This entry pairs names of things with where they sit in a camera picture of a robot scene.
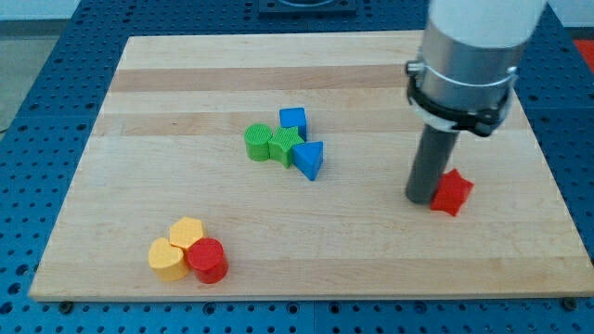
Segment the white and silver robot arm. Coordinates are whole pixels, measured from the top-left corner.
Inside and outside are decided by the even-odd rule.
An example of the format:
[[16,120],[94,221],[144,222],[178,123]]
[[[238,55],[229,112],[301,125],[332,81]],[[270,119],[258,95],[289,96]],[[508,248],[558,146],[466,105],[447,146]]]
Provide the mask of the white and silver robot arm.
[[507,118],[517,67],[545,0],[432,0],[407,99],[432,128],[491,135]]

